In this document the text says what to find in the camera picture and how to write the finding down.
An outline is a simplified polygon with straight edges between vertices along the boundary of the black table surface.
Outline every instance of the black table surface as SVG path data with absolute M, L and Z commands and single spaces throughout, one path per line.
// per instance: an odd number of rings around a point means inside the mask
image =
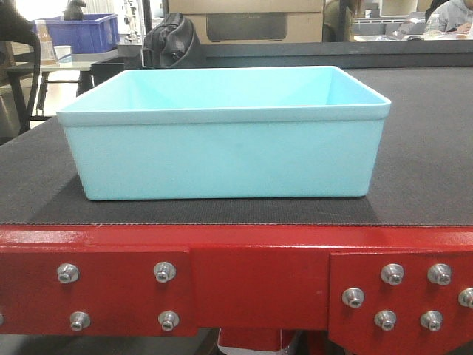
M 473 68 L 348 73 L 392 101 L 366 197 L 92 202 L 51 119 L 0 146 L 0 223 L 473 226 Z

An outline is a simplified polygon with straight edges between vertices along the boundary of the hex socket bolt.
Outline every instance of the hex socket bolt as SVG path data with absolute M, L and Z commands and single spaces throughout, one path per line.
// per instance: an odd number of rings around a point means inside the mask
M 442 328 L 443 316 L 439 311 L 428 311 L 421 316 L 421 325 L 430 331 L 439 331 Z
M 79 280 L 79 269 L 73 264 L 60 264 L 57 272 L 60 283 L 74 283 Z
M 473 288 L 467 288 L 458 295 L 458 302 L 463 307 L 473 308 Z
M 375 315 L 375 324 L 384 331 L 394 329 L 397 317 L 393 311 L 381 311 Z
M 348 288 L 341 295 L 341 300 L 351 308 L 360 308 L 364 302 L 364 292 L 359 288 Z
M 172 331 L 179 325 L 180 318 L 173 311 L 164 311 L 159 315 L 157 321 L 161 324 L 164 331 Z
M 452 269 L 446 264 L 435 264 L 429 269 L 427 277 L 431 283 L 446 286 L 452 281 Z
M 74 312 L 69 318 L 73 331 L 82 331 L 90 325 L 90 317 L 84 312 Z
M 176 268 L 171 263 L 163 261 L 154 266 L 153 269 L 156 281 L 159 283 L 167 283 L 176 276 Z
M 381 269 L 381 279 L 391 286 L 399 285 L 403 278 L 404 268 L 399 264 L 389 264 Z

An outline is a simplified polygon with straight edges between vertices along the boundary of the metal plate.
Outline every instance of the metal plate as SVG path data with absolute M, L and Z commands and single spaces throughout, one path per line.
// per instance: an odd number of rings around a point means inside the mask
M 193 286 L 189 253 L 168 251 L 60 252 L 0 254 L 0 313 L 3 334 L 194 335 Z M 158 283 L 154 265 L 168 261 L 177 269 L 168 283 Z M 62 263 L 79 268 L 79 280 L 62 284 Z M 180 324 L 162 331 L 158 315 L 173 310 Z M 88 313 L 92 324 L 70 329 L 69 316 Z
M 472 252 L 425 252 L 375 254 L 332 254 L 330 257 L 329 337 L 355 354 L 441 355 L 468 342 L 473 336 L 473 309 L 458 302 L 458 294 L 473 286 Z M 380 278 L 390 263 L 404 267 L 400 285 L 391 286 Z M 427 279 L 436 263 L 452 268 L 452 281 L 440 286 Z M 360 288 L 365 301 L 354 309 L 341 301 L 347 288 Z M 374 323 L 375 314 L 391 310 L 397 315 L 392 331 Z M 420 324 L 421 315 L 436 310 L 443 326 L 432 332 Z

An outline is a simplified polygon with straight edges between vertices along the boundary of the white cup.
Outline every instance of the white cup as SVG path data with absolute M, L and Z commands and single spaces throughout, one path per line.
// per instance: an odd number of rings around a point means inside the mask
M 71 46 L 54 46 L 56 57 L 59 63 L 67 63 L 72 61 L 72 48 Z

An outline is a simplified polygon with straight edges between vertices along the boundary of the blue plastic crate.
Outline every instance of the blue plastic crate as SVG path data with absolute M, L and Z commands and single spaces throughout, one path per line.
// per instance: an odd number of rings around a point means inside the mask
M 41 18 L 54 46 L 72 46 L 72 53 L 104 53 L 114 49 L 118 35 L 118 15 L 96 13 L 84 15 L 83 21 L 64 21 L 62 16 Z
M 390 104 L 337 67 L 129 70 L 58 117 L 91 200 L 352 197 Z

